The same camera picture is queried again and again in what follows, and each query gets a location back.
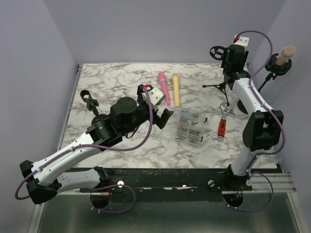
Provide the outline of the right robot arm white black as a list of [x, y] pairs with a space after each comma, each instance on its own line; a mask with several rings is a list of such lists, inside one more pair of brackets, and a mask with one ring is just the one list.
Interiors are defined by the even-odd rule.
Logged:
[[244, 70], [248, 51], [242, 45], [232, 44], [225, 49], [222, 61], [225, 84], [240, 98], [248, 115], [242, 132], [244, 147], [237, 159], [228, 166], [224, 186], [235, 190], [248, 178], [248, 171], [262, 154], [267, 154], [279, 142], [284, 115], [264, 103], [252, 85], [251, 76]]

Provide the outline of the black round-base microphone stand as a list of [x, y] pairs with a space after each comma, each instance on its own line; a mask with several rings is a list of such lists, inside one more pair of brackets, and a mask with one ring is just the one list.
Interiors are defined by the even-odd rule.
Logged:
[[83, 102], [86, 103], [86, 107], [89, 111], [92, 111], [96, 118], [100, 118], [100, 114], [97, 110], [97, 107], [99, 107], [99, 103], [96, 99], [94, 99], [91, 95], [91, 93], [88, 90], [82, 90], [80, 92], [80, 97]]

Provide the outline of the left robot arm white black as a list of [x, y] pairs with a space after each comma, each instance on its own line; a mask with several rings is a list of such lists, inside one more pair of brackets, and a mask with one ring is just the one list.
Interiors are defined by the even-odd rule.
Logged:
[[124, 137], [132, 137], [139, 127], [149, 122], [147, 135], [142, 142], [127, 151], [141, 147], [149, 138], [152, 126], [163, 129], [172, 116], [173, 111], [164, 109], [161, 116], [157, 114], [158, 106], [166, 95], [157, 87], [139, 85], [137, 99], [123, 97], [110, 107], [108, 115], [99, 114], [99, 103], [88, 90], [82, 90], [80, 96], [88, 110], [95, 117], [84, 133], [71, 144], [55, 152], [53, 155], [37, 162], [26, 160], [20, 166], [26, 185], [28, 198], [34, 204], [45, 203], [57, 194], [73, 189], [86, 188], [102, 192], [107, 188], [107, 175], [102, 168], [91, 168], [82, 172], [68, 173], [74, 165], [86, 158], [105, 150], [121, 151], [116, 148]]

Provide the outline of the beige pink toy microphone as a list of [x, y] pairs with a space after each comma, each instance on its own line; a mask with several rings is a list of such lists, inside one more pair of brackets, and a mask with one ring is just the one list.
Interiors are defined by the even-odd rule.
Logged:
[[289, 59], [292, 59], [295, 55], [296, 49], [294, 46], [286, 46], [281, 51], [280, 54], [276, 60], [277, 66], [282, 66], [285, 64]]

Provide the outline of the black stand with shock mount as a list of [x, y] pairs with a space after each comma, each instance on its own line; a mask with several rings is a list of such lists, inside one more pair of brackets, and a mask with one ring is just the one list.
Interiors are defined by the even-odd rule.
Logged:
[[271, 79], [275, 80], [277, 76], [285, 75], [291, 69], [291, 59], [288, 59], [283, 65], [279, 66], [276, 64], [278, 56], [278, 53], [274, 53], [268, 64], [265, 66], [265, 69], [269, 72], [269, 74], [266, 76], [265, 81], [262, 83], [262, 85], [257, 89], [259, 93], [268, 81], [270, 81]]

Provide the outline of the yellow toy microphone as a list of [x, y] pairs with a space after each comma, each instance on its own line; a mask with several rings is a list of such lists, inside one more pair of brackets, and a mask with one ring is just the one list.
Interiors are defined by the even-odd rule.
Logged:
[[179, 75], [174, 73], [172, 75], [174, 103], [176, 107], [180, 106], [180, 94], [179, 94]]

